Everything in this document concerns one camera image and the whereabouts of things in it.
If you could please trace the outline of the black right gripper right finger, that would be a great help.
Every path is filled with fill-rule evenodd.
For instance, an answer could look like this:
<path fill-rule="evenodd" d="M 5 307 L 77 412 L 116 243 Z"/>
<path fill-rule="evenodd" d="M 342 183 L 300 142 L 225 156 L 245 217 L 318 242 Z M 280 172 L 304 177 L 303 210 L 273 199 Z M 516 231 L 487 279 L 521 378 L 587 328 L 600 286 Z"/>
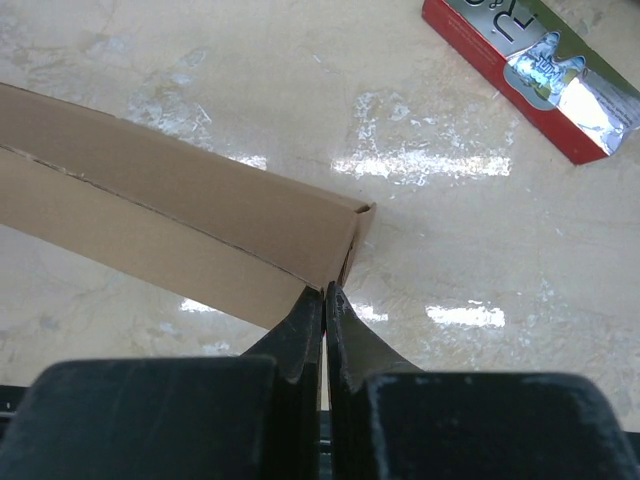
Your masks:
<path fill-rule="evenodd" d="M 423 370 L 330 285 L 333 474 L 338 479 L 635 479 L 639 449 L 601 391 L 558 372 Z"/>

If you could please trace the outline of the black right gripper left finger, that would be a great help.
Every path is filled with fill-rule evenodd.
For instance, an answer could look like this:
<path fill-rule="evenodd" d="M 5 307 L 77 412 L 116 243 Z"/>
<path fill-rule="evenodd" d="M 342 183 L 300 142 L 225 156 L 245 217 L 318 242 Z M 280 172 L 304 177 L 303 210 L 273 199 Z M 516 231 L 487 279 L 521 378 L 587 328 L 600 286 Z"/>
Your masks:
<path fill-rule="evenodd" d="M 28 388 L 5 479 L 315 479 L 323 297 L 228 357 L 66 361 Z"/>

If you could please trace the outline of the brown cardboard box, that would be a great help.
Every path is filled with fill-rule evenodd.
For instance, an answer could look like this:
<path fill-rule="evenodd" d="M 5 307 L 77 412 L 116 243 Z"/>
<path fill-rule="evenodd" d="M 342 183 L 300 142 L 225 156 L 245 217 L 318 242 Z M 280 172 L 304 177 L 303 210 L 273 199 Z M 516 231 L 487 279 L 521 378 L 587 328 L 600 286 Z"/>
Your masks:
<path fill-rule="evenodd" d="M 270 329 L 343 283 L 372 204 L 1 88 L 4 225 Z"/>

